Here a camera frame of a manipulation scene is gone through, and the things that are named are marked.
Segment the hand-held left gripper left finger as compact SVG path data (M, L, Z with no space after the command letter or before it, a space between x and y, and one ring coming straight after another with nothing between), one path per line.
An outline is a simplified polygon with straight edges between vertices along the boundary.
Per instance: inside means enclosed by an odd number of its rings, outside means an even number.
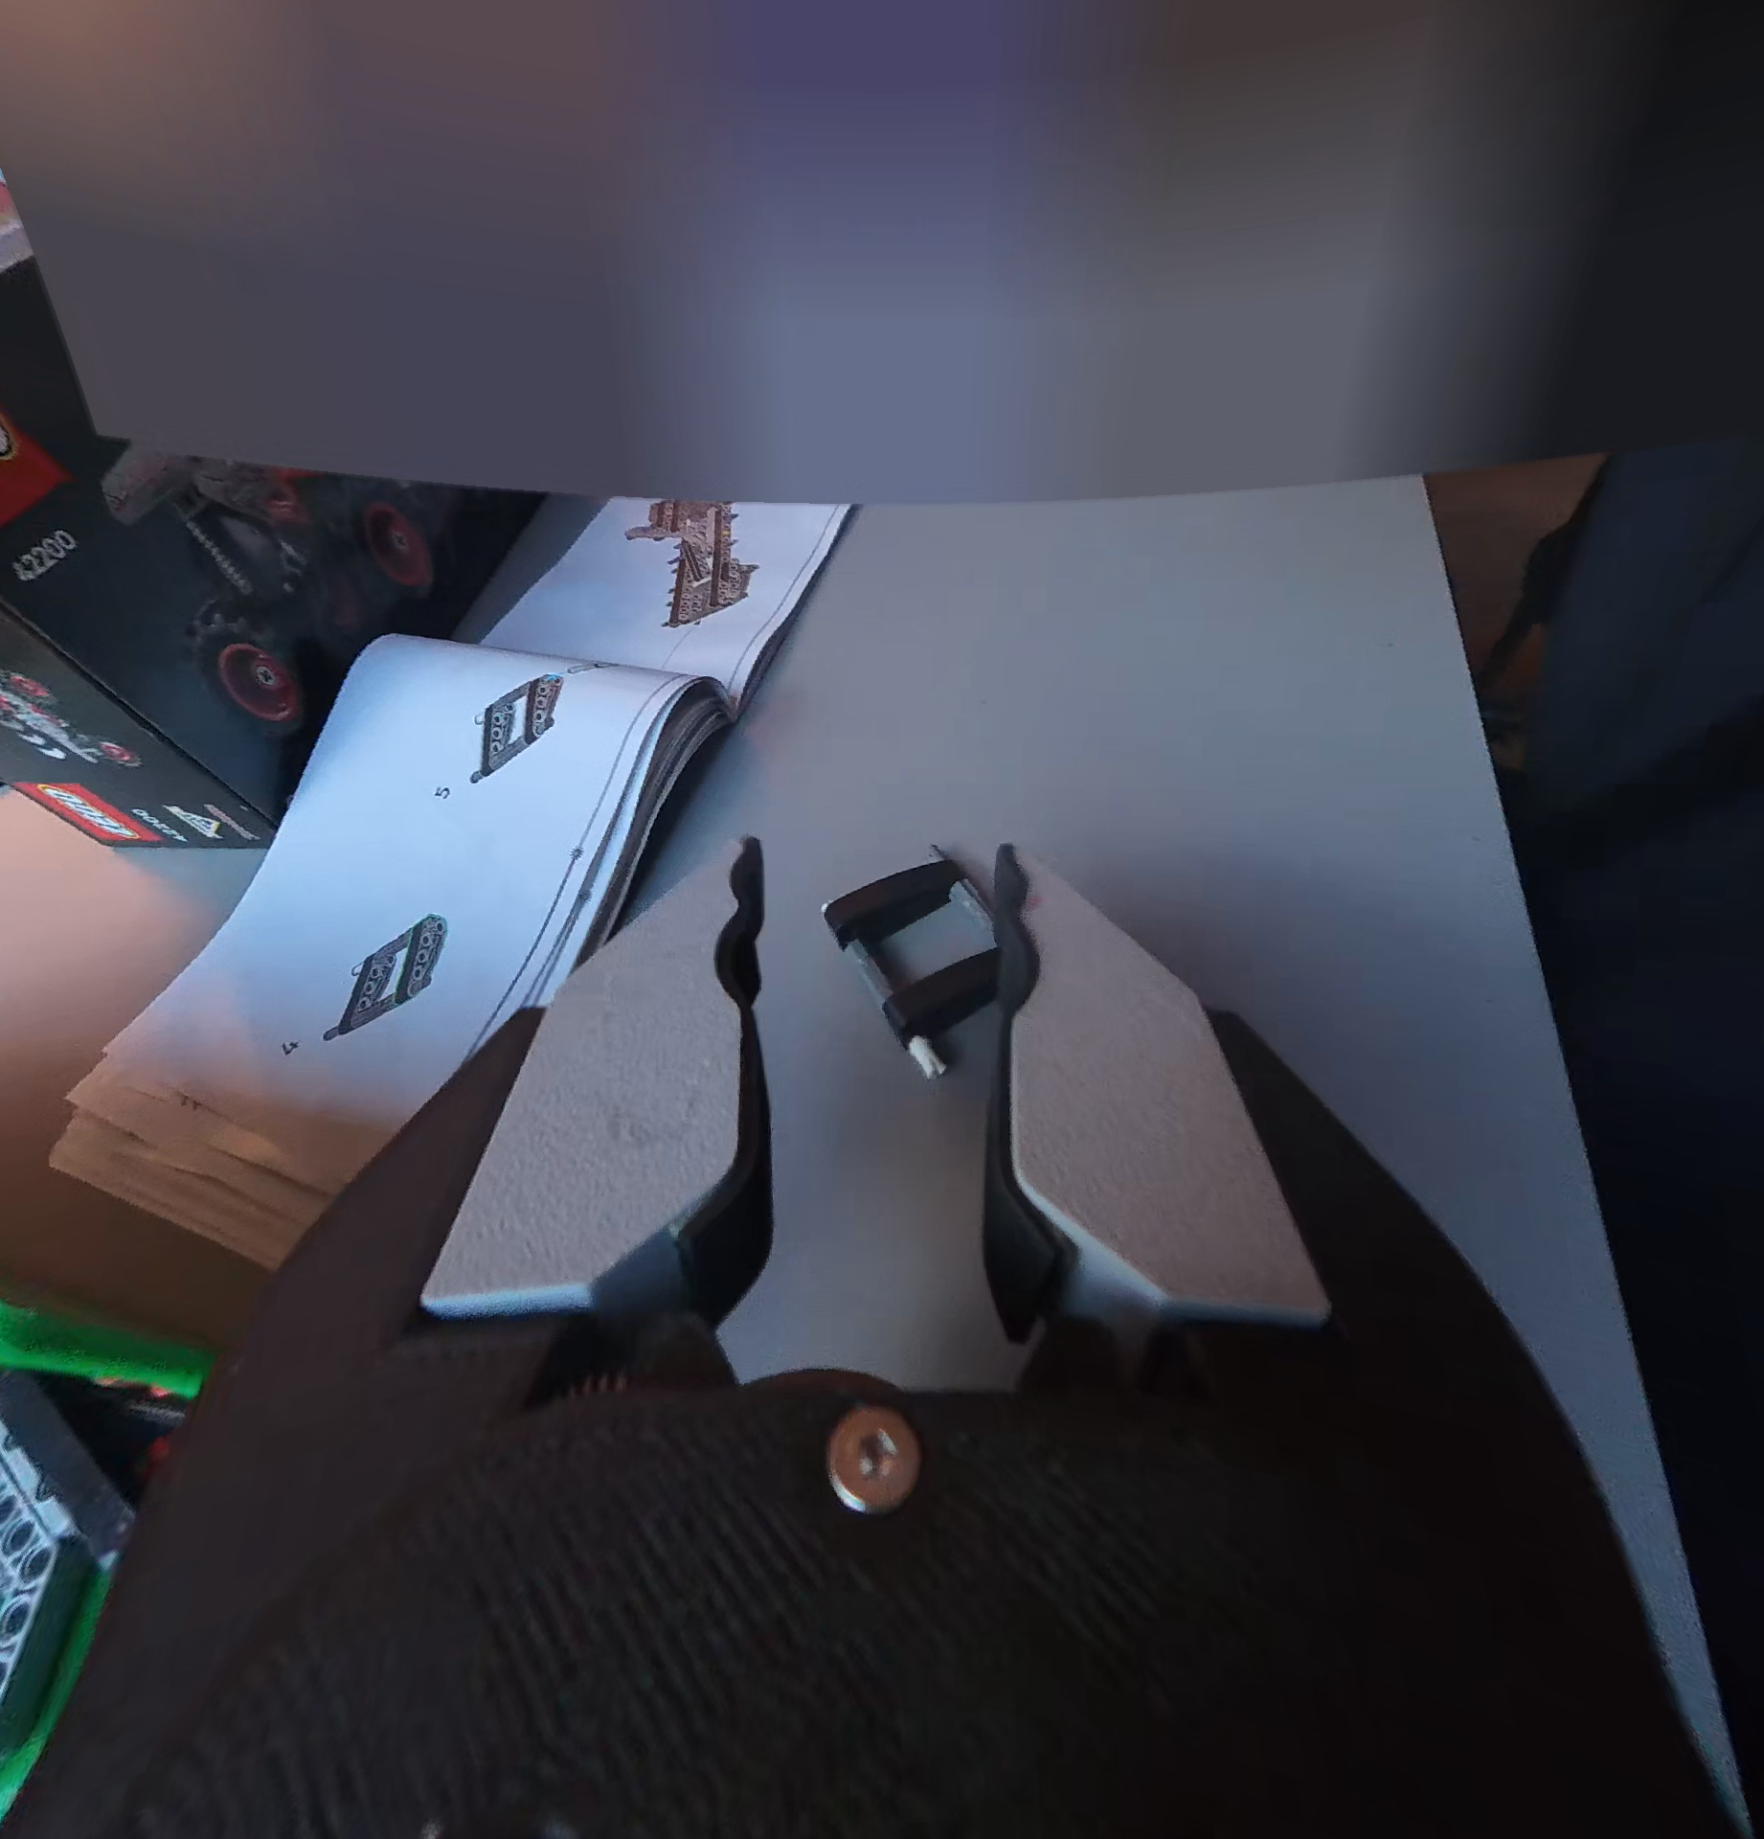
M420 1305L443 1321L725 1321L773 1240L760 840L664 893L543 1010Z

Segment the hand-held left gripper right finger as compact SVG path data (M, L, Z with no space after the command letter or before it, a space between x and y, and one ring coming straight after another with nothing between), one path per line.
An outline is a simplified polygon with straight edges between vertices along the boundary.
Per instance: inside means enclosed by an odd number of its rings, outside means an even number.
M982 1265L1017 1345L1062 1320L1320 1330L1332 1300L1202 999L1014 843L992 870Z

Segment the black lego beam axle assembly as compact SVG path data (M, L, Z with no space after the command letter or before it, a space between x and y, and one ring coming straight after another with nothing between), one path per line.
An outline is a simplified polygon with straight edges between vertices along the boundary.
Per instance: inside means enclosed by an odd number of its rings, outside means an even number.
M892 940L948 910L966 917L982 946L922 976L896 974ZM944 1077L939 1040L995 1003L1001 964L995 916L963 862L935 847L923 862L838 894L823 919L894 1043L927 1082Z

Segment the lego instruction booklet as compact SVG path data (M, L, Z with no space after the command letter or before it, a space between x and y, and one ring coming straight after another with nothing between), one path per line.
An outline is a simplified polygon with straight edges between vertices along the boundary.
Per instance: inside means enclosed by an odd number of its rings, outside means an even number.
M851 514L547 502L477 640L373 640L251 887L68 1093L50 1168L279 1265L607 939Z

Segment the black lego set box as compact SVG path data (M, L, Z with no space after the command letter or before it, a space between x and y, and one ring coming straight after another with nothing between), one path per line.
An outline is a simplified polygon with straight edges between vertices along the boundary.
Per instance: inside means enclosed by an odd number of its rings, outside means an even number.
M266 843L355 658L456 633L541 500L111 440L5 267L0 784L109 847Z

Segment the green plastic bin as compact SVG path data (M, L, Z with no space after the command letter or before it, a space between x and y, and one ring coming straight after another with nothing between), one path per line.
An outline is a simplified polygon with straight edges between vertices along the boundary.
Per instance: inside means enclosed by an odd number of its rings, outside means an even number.
M202 1395L214 1356L158 1337L0 1300L0 1366L24 1372L54 1400L137 1518L148 1483ZM88 1586L38 1727L0 1761L0 1827L71 1696L120 1559Z

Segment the person's leg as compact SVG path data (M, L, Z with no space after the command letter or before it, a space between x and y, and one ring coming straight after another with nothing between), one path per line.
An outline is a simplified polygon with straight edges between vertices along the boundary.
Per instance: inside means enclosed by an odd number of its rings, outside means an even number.
M1535 633L1514 849L1764 1834L1764 438L1609 458L1490 675Z

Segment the grey lego frame piece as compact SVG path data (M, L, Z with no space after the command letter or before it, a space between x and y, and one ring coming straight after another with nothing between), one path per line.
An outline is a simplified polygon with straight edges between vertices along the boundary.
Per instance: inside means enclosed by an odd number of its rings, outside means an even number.
M0 1366L0 1761L27 1740L133 1506L24 1373Z

